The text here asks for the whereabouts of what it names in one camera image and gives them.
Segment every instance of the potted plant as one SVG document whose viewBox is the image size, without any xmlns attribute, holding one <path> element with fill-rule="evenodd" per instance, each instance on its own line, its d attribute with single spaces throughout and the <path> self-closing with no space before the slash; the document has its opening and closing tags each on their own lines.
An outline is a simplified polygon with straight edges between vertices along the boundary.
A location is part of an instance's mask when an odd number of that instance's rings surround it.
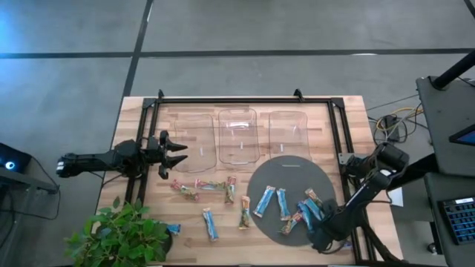
<svg viewBox="0 0 475 267">
<path fill-rule="evenodd" d="M 167 225 L 152 219 L 143 219 L 149 207 L 124 204 L 117 210 L 120 199 L 113 208 L 101 208 L 92 216 L 81 234 L 67 238 L 66 254 L 74 259 L 75 266 L 146 266 L 151 261 L 163 262 L 171 248 L 171 235 Z M 93 231 L 93 225 L 99 227 Z"/>
</svg>

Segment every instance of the wooden tabletop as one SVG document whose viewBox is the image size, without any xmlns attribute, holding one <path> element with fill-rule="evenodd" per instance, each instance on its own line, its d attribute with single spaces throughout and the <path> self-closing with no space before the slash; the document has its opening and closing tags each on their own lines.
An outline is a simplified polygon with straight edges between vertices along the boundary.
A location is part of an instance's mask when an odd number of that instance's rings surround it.
<svg viewBox="0 0 475 267">
<path fill-rule="evenodd" d="M 357 154 L 371 154 L 375 146 L 363 99 L 361 96 L 343 96 L 343 98 L 355 152 Z M 113 145 L 136 137 L 142 102 L 143 97 L 124 98 Z M 251 108 L 256 111 L 260 157 L 254 165 L 230 167 L 220 161 L 218 113 L 230 108 Z M 325 104 L 160 105 L 156 134 L 161 130 L 167 130 L 171 136 L 174 136 L 174 122 L 177 119 L 190 114 L 208 114 L 213 119 L 214 138 L 217 146 L 217 164 L 211 170 L 194 174 L 170 171 L 170 179 L 163 180 L 158 176 L 158 165 L 150 169 L 144 201 L 144 205 L 151 208 L 149 216 L 167 223 L 182 225 L 180 235 L 174 237 L 173 247 L 167 256 L 167 264 L 323 265 L 354 263 L 353 251 L 349 248 L 336 254 L 323 255 L 311 249 L 310 245 L 301 247 L 279 245 L 264 235 L 253 222 L 251 222 L 249 230 L 240 231 L 238 229 L 241 210 L 239 199 L 246 195 L 247 185 L 252 173 L 260 164 L 269 159 L 269 114 L 273 111 L 301 111 L 307 114 L 309 153 L 312 161 L 327 173 L 335 189 L 338 204 L 342 205 L 344 203 L 330 119 Z M 338 111 L 336 117 L 340 140 L 345 151 L 346 146 Z M 150 119 L 151 117 L 148 116 L 145 135 L 148 134 Z M 117 174 L 114 172 L 107 173 L 105 180 L 115 175 Z M 235 198 L 238 201 L 234 205 L 224 205 L 223 193 L 219 191 L 200 191 L 200 201 L 190 202 L 170 188 L 173 179 L 177 179 L 189 187 L 194 187 L 196 178 L 205 181 L 225 181 L 231 175 L 237 177 Z M 97 208 L 111 206 L 116 196 L 120 196 L 123 200 L 126 185 L 126 179 L 116 179 L 108 183 L 101 191 Z M 381 193 L 376 199 L 385 200 L 387 198 L 384 193 Z M 204 208 L 211 208 L 219 234 L 219 240 L 213 243 L 209 242 L 206 231 L 206 224 L 203 219 Z M 393 254 L 398 258 L 402 258 L 389 205 L 369 204 L 367 213 L 370 224 L 381 238 L 381 241 Z M 361 231 L 359 239 L 361 250 L 364 252 L 363 258 L 367 259 Z"/>
</svg>

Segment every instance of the yellow cable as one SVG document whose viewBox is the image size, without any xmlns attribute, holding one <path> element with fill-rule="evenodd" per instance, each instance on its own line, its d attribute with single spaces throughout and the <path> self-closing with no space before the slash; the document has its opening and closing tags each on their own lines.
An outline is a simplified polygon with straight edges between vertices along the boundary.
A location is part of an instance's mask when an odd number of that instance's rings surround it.
<svg viewBox="0 0 475 267">
<path fill-rule="evenodd" d="M 413 109 L 414 109 L 414 108 L 409 108 L 409 107 L 406 107 L 406 108 L 399 108 L 399 109 L 397 109 L 397 110 L 391 112 L 390 115 L 396 115 L 396 113 L 401 112 L 401 111 L 412 111 Z M 422 113 L 424 113 L 424 110 L 421 109 L 421 108 L 419 108 L 419 109 L 417 109 L 417 111 L 412 112 L 407 118 L 409 119 L 409 118 L 414 117 L 415 115 L 419 115 L 419 114 L 422 114 Z M 376 128 L 378 128 L 378 130 L 387 131 L 387 130 L 391 130 L 392 128 L 394 128 L 394 126 L 396 126 L 396 125 L 392 125 L 392 126 L 390 126 L 390 127 L 388 127 L 388 128 L 383 128 L 383 127 L 381 126 L 381 122 L 382 122 L 383 118 L 384 118 L 384 117 L 378 119 L 378 121 L 376 122 Z"/>
</svg>

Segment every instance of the concrete floor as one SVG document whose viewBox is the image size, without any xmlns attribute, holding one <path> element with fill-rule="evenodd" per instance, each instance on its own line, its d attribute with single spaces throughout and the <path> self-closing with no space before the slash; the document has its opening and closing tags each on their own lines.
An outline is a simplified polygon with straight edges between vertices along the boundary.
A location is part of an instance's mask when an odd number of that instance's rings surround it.
<svg viewBox="0 0 475 267">
<path fill-rule="evenodd" d="M 108 149 L 130 58 L 1 54 L 133 52 L 145 3 L 0 0 L 0 142 L 36 156 L 51 174 L 66 152 Z M 148 21 L 142 51 L 433 48 L 440 54 L 140 59 L 132 96 L 156 95 L 158 88 L 169 96 L 289 95 L 300 88 L 306 95 L 362 95 L 371 108 L 415 94 L 417 77 L 438 75 L 464 56 L 448 49 L 475 46 L 475 20 L 463 0 L 155 0 Z M 417 104 L 412 98 L 369 115 Z M 431 152 L 428 140 L 420 128 L 400 147 L 415 161 Z M 100 181 L 90 174 L 56 181 L 59 217 L 25 218 L 18 238 L 27 249 L 16 249 L 14 266 L 71 263 L 63 238 L 94 212 Z M 415 222 L 425 206 L 412 193 L 419 189 L 423 183 L 404 187 L 404 201 L 418 205 L 393 209 L 404 258 L 444 265 L 425 250 L 432 241 L 428 223 Z M 29 212 L 49 215 L 55 207 L 56 196 L 39 196 Z"/>
</svg>

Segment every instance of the plastic bin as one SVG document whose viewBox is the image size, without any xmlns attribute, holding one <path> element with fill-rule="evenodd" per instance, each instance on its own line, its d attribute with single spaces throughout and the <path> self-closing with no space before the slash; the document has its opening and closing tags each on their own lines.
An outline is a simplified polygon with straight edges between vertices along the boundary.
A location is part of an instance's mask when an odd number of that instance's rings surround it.
<svg viewBox="0 0 475 267">
<path fill-rule="evenodd" d="M 231 165 L 257 162 L 259 152 L 257 114 L 251 108 L 228 109 L 218 114 L 220 161 Z"/>
<path fill-rule="evenodd" d="M 269 115 L 271 158 L 300 156 L 312 160 L 309 152 L 307 115 L 300 111 L 273 111 Z"/>
<path fill-rule="evenodd" d="M 216 166 L 213 118 L 210 115 L 180 116 L 174 123 L 175 140 L 188 148 L 177 155 L 188 155 L 175 168 L 180 172 L 206 171 Z"/>
</svg>

